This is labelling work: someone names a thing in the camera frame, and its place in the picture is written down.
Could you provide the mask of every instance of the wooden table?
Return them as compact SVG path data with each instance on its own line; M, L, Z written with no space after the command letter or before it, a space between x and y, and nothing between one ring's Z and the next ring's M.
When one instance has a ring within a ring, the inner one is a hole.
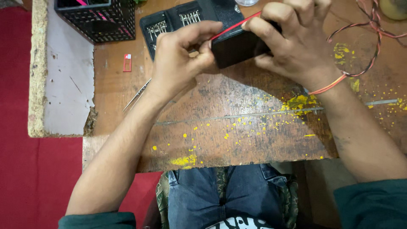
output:
M98 116L93 137L83 138L83 168L123 119L124 106L151 76L152 61L138 25L140 18L185 2L188 0L148 0L136 9L136 40L95 46ZM267 2L261 0L253 7L241 7L241 11L247 17ZM336 1L324 30L331 34L349 23L366 20L354 0ZM384 18L383 27L395 34L407 31L405 21ZM335 60L342 70L359 72L373 55L376 40L369 28L345 30L330 44L332 58L341 56ZM133 58L130 73L122 71L127 53ZM372 115L404 152L406 59L406 49L384 37L374 67L349 82L363 102L373 102L369 106ZM300 108L309 110L299 114ZM258 69L248 60L217 75L198 76L196 87L165 107L145 143L138 172L335 157L335 143L318 100L308 97L302 86Z

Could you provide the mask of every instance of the jeans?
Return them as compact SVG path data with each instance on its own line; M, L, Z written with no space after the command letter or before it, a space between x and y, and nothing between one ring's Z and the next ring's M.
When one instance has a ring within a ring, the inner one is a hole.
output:
M225 200L217 193L214 168L170 171L168 221L174 229L200 229L234 216L282 227L277 186L287 182L266 164L230 166Z

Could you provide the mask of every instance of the red fabric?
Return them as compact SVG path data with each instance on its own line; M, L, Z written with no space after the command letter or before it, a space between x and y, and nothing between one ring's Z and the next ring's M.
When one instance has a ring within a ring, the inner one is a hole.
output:
M57 228L81 175L82 138L27 134L31 12L0 10L1 228ZM121 211L141 226L161 173L137 174Z

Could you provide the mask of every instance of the mesh basket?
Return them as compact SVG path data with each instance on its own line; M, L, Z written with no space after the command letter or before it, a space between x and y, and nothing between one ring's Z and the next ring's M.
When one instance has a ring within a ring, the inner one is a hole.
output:
M133 0L56 0L55 11L94 43L134 40Z

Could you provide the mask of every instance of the camouflage fabric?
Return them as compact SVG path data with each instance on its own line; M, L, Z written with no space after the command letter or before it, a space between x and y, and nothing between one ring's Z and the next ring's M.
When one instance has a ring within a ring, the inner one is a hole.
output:
M225 198L228 167L216 167L217 191L219 197ZM282 203L284 226L288 229L294 229L298 215L298 184L296 176L292 174L283 174L287 178L286 187L278 187L278 193ZM161 175L160 181L155 189L157 196L158 209L161 215L161 229L169 229L168 223L168 193L170 186L168 184L168 171Z

